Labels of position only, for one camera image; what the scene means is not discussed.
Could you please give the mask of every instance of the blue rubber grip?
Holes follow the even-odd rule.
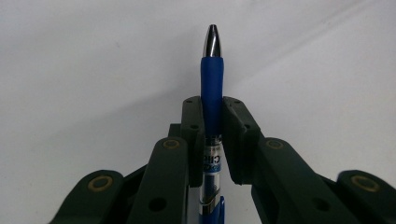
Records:
[[[201,100],[204,111],[205,135],[220,135],[222,83],[224,61],[220,57],[201,60]]]

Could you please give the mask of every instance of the pen label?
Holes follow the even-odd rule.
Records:
[[[217,173],[221,170],[221,146],[205,147],[204,172]]]

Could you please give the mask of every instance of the gold circular fastener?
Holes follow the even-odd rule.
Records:
[[[93,192],[107,190],[113,184],[113,178],[109,175],[99,175],[88,183],[88,189]]]
[[[364,175],[354,175],[350,179],[354,185],[361,189],[367,190],[369,192],[379,191],[379,185],[374,180]]]
[[[177,140],[169,139],[163,142],[163,147],[167,149],[175,149],[180,147],[180,143]]]
[[[283,144],[281,142],[278,142],[276,140],[268,140],[265,145],[272,149],[281,149],[283,147]]]

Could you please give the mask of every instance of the blue pen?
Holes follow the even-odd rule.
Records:
[[[221,104],[224,63],[216,25],[206,34],[201,60],[201,100],[205,121],[204,180],[200,188],[200,223],[224,223],[224,198],[220,196]]]

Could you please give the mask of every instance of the pen tip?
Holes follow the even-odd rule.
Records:
[[[218,27],[209,25],[206,33],[203,57],[221,57],[221,43]]]

